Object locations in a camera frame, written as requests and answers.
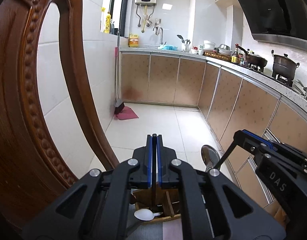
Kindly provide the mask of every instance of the faucet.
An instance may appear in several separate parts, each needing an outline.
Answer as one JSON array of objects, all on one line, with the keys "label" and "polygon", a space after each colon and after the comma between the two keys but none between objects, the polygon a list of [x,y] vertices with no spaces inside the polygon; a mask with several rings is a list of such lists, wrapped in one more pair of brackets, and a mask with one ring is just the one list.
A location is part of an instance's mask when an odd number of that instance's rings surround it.
[{"label": "faucet", "polygon": [[153,28],[152,28],[153,31],[155,31],[155,34],[158,36],[159,35],[159,30],[161,30],[161,39],[160,39],[160,45],[163,45],[163,36],[164,36],[164,29],[159,26],[159,25],[155,25]]}]

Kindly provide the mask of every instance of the woven tray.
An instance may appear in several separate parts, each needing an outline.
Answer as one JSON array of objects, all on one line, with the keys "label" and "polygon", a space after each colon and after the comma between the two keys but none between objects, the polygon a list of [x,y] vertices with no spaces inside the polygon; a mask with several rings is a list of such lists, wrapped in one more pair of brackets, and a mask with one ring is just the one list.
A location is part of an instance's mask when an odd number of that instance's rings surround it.
[{"label": "woven tray", "polygon": [[207,57],[213,57],[213,58],[217,58],[220,60],[231,62],[231,56],[226,56],[226,55],[222,55],[222,54],[211,52],[211,51],[205,51],[204,55]]}]

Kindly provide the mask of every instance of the range hood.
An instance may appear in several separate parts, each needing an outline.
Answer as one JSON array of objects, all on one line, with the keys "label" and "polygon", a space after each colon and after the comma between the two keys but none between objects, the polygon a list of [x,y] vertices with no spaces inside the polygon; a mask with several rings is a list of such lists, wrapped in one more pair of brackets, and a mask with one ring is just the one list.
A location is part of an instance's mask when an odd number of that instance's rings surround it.
[{"label": "range hood", "polygon": [[307,10],[303,0],[238,0],[257,41],[307,51]]}]

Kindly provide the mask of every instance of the window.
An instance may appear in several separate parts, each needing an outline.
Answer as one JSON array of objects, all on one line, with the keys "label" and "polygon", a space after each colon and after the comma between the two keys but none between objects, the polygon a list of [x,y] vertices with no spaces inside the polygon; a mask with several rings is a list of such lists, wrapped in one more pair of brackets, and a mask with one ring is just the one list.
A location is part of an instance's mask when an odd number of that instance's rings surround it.
[{"label": "window", "polygon": [[102,7],[106,8],[105,13],[110,12],[115,26],[115,34],[117,34],[119,29],[120,36],[125,35],[127,2],[128,0],[103,0]]}]

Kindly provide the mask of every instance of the robotic arm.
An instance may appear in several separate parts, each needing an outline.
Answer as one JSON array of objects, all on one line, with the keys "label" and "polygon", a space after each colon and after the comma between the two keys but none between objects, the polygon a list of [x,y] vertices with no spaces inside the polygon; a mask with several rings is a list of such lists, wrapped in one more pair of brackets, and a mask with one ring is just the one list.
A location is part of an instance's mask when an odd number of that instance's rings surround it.
[{"label": "robotic arm", "polygon": [[[256,174],[291,219],[285,229],[219,168],[236,146],[256,158]],[[112,171],[93,169],[24,229],[25,240],[125,239],[132,188],[177,188],[183,239],[283,240],[307,233],[307,155],[286,144],[237,131],[229,149],[208,172],[194,170],[163,146],[162,136],[147,136],[145,147]]]}]

